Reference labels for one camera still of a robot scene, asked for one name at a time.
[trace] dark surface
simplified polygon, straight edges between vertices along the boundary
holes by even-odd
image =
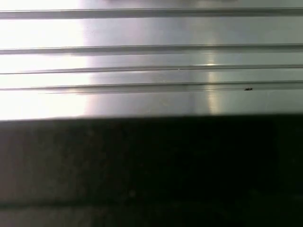
[[[3,122],[0,223],[302,226],[303,118]]]

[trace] metal groove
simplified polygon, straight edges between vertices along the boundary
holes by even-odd
[[[178,65],[178,66],[141,66],[141,67],[104,67],[104,68],[78,68],[57,70],[25,70],[22,72],[2,72],[8,74],[41,74],[41,73],[81,73],[81,72],[121,72],[121,71],[159,71],[159,70],[238,70],[238,69],[300,69],[303,64],[285,65]]]
[[[237,9],[92,9],[0,11],[0,19],[88,19],[140,17],[276,17],[302,16],[303,8]]]
[[[222,44],[222,45],[136,45],[136,46],[82,46],[53,48],[18,48],[0,49],[0,54],[47,54],[47,53],[132,53],[132,52],[164,52],[164,51],[303,51],[303,44]]]

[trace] aluminum surface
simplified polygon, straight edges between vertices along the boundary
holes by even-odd
[[[302,113],[302,95],[302,90],[64,95],[2,93],[0,120]]]
[[[127,45],[295,44],[303,17],[0,20],[0,49]]]
[[[302,113],[302,31],[298,0],[2,1],[0,120]]]
[[[294,8],[301,0],[3,0],[1,10],[144,8]]]

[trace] shiny metal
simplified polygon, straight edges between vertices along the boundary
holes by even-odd
[[[4,74],[0,91],[47,87],[165,84],[303,83],[302,69],[153,70],[84,73]]]
[[[302,113],[302,90],[127,94],[1,93],[0,120]]]
[[[0,120],[303,113],[302,31],[300,0],[4,0]]]
[[[0,49],[127,45],[297,44],[303,17],[0,20]]]
[[[0,55],[0,62],[2,64],[0,74],[163,69],[299,68],[303,66],[303,52],[192,51],[119,55],[90,55],[90,53],[3,54]]]
[[[150,8],[294,8],[301,0],[3,0],[1,10],[150,9]]]

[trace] metal panel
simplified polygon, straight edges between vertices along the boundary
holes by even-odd
[[[0,120],[301,113],[302,31],[298,0],[2,1]]]
[[[3,0],[1,10],[148,9],[148,8],[292,8],[301,0]]]
[[[0,48],[296,44],[303,17],[0,20]]]

